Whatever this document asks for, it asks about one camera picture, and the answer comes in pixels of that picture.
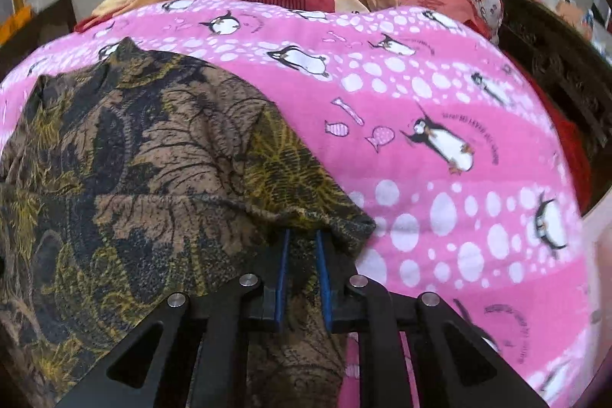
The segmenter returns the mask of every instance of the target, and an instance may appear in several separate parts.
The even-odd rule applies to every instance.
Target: dark floral cloth
[[[129,39],[42,76],[0,162],[0,358],[34,408],[53,406],[163,297],[215,291],[275,226],[303,236],[286,329],[253,338],[249,404],[332,407],[343,343],[322,324],[308,234],[356,254],[374,223],[276,106]]]

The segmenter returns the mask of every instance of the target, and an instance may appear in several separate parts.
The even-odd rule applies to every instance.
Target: penguin print bedsheet
[[[267,94],[376,221],[360,273],[401,294],[438,292],[551,406],[567,406],[590,312],[579,212],[552,122],[495,46],[418,7],[147,6],[14,68],[0,86],[0,146],[39,75],[112,57],[124,37]],[[357,351],[349,340],[342,408],[359,406]]]

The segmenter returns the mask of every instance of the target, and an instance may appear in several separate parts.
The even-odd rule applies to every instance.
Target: wooden headboard
[[[582,133],[591,206],[612,186],[612,67],[576,30],[534,0],[503,0],[500,49],[531,72]]]

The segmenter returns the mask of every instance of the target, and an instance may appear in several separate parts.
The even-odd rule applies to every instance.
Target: silver bolt
[[[245,273],[239,280],[240,285],[243,286],[243,288],[252,288],[258,281],[259,279],[255,273]]]
[[[421,296],[421,301],[425,306],[438,306],[440,304],[440,296],[435,292],[425,292]]]
[[[364,288],[368,285],[368,278],[365,275],[353,275],[348,282],[354,288]]]
[[[187,301],[187,298],[180,292],[175,292],[174,294],[168,296],[168,306],[170,307],[181,307],[183,304],[185,304],[185,301]]]

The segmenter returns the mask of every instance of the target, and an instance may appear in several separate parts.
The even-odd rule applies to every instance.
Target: triangular cutout
[[[497,375],[495,367],[480,354],[455,325],[446,323],[444,336],[451,349],[459,379],[465,387],[481,384]]]
[[[138,342],[112,364],[106,375],[112,380],[140,389],[145,384],[162,333],[161,323],[153,325]]]

